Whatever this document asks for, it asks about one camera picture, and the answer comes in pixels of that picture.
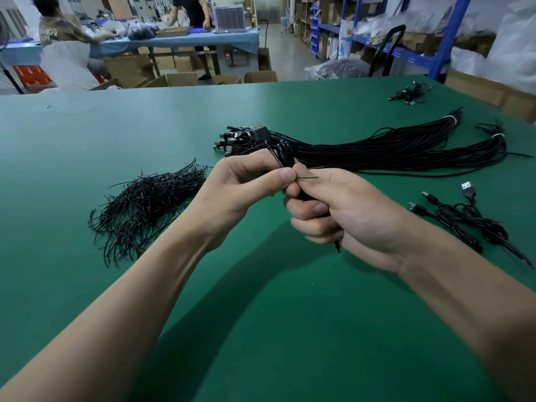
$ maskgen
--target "green workbench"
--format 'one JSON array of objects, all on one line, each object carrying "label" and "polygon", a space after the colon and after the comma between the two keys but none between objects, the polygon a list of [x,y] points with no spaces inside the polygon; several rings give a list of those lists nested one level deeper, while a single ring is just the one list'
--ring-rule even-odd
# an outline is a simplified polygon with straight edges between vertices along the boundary
[{"label": "green workbench", "polygon": [[[449,146],[488,136],[497,118],[509,149],[536,154],[533,126],[441,85],[426,104],[387,98],[392,78],[0,97],[0,385],[127,270],[106,269],[87,226],[118,182],[213,166],[225,125],[263,124],[311,143],[433,121],[464,106]],[[470,180],[484,216],[504,221],[536,263],[536,160],[508,157],[470,176],[366,176],[397,202],[421,191],[462,202]],[[184,288],[131,400],[498,401],[468,349],[396,277],[294,231],[276,195],[256,204]],[[536,289],[536,271],[505,249],[484,255]]]}]

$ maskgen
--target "worker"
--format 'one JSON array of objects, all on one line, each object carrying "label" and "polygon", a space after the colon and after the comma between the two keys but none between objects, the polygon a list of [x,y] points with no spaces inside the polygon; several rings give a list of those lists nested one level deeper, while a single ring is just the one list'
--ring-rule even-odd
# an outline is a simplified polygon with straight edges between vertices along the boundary
[{"label": "worker", "polygon": [[[212,22],[210,19],[210,8],[206,0],[173,0],[173,8],[169,13],[169,19],[167,26],[173,26],[177,21],[178,11],[185,9],[190,19],[191,28],[204,28],[206,31],[210,30]],[[203,46],[195,46],[195,50],[198,52],[204,51]],[[209,46],[209,50],[215,51],[215,46]],[[209,70],[209,64],[205,55],[200,55],[199,59],[205,69],[205,74],[202,75],[199,80],[211,79],[212,75]]]},{"label": "worker", "polygon": [[[32,0],[33,5],[41,14],[39,19],[39,38],[41,46],[63,40],[78,40],[88,44],[96,44],[101,40],[113,38],[111,32],[102,32],[94,37],[85,34],[80,27],[66,18],[59,9],[58,0]],[[108,70],[102,60],[89,58],[87,68],[92,74],[106,77]]]},{"label": "worker", "polygon": [[[219,161],[186,210],[4,385],[0,401],[125,400],[199,261],[224,242],[249,206],[282,189],[291,223],[307,239],[339,240],[349,253],[397,275],[511,399],[536,400],[536,294],[357,175],[278,167],[266,149]],[[301,190],[318,200],[299,200]],[[318,218],[328,210],[330,216]]]},{"label": "worker", "polygon": [[103,10],[99,10],[97,12],[97,18],[106,18],[107,20],[110,19],[110,17],[108,16],[108,14],[106,14]]}]

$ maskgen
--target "blue table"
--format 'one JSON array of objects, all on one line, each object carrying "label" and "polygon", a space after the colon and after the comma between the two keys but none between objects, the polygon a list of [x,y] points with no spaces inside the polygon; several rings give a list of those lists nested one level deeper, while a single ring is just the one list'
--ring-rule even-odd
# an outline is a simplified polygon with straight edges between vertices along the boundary
[{"label": "blue table", "polygon": [[[91,57],[102,58],[115,56],[137,50],[141,46],[147,47],[185,47],[185,46],[224,46],[231,45],[246,52],[257,55],[259,47],[258,29],[252,28],[244,33],[191,33],[186,36],[170,38],[154,38],[151,40],[105,40],[91,46]],[[28,42],[10,44],[0,53],[0,61],[4,65],[39,65],[41,62],[42,46],[39,43]]]}]

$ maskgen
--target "fan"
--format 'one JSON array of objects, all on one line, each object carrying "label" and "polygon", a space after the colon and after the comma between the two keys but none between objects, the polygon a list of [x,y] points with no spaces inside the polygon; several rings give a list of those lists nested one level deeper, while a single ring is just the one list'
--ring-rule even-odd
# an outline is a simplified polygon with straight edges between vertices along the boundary
[{"label": "fan", "polygon": [[[8,41],[9,41],[8,22],[5,20],[4,15],[2,15],[2,12],[0,12],[0,53],[2,53],[2,51],[8,46]],[[15,88],[17,89],[17,92],[19,92],[19,94],[24,94],[23,90],[17,84],[15,79],[13,79],[13,76],[10,74],[9,70],[7,70],[4,64],[2,63],[2,60],[0,60],[0,70],[2,70],[2,73],[5,74],[5,76],[9,79],[11,84],[15,86]]]}]

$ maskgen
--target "hand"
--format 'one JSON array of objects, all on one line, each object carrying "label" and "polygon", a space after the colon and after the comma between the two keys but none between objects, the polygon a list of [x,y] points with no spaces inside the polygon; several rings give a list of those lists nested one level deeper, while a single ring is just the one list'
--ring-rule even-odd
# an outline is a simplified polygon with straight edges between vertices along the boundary
[{"label": "hand", "polygon": [[222,159],[174,224],[194,231],[207,251],[214,250],[244,218],[249,206],[275,195],[295,178],[296,173],[291,168],[281,169],[267,149]]},{"label": "hand", "polygon": [[[398,272],[405,256],[418,250],[431,224],[420,219],[365,179],[342,169],[307,168],[297,163],[300,179],[285,189],[285,206],[295,229],[316,243],[340,240],[341,246],[363,261]],[[318,200],[296,199],[300,190]],[[327,211],[331,216],[321,217]]]}]

